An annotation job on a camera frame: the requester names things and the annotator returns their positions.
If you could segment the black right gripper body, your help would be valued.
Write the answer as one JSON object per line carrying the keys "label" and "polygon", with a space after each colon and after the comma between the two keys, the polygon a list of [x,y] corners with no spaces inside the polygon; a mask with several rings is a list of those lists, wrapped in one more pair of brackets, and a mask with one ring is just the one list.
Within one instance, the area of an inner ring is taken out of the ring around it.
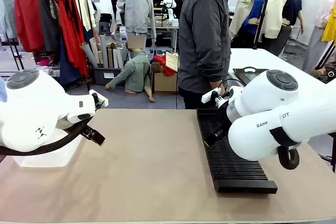
{"label": "black right gripper body", "polygon": [[229,102],[226,101],[224,104],[218,107],[218,110],[217,110],[217,120],[222,130],[229,130],[229,128],[232,125],[232,122],[230,121],[227,115],[228,105],[229,105]]}

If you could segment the person's right hand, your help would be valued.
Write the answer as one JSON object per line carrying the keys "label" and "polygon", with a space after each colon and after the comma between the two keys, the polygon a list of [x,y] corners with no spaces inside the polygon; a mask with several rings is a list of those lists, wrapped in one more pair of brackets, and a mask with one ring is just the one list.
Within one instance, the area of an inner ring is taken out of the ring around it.
{"label": "person's right hand", "polygon": [[228,93],[229,93],[229,90],[230,90],[230,86],[227,85],[226,81],[222,81],[220,83],[220,85],[218,86],[220,88],[220,96],[221,97],[227,97],[228,96]]}

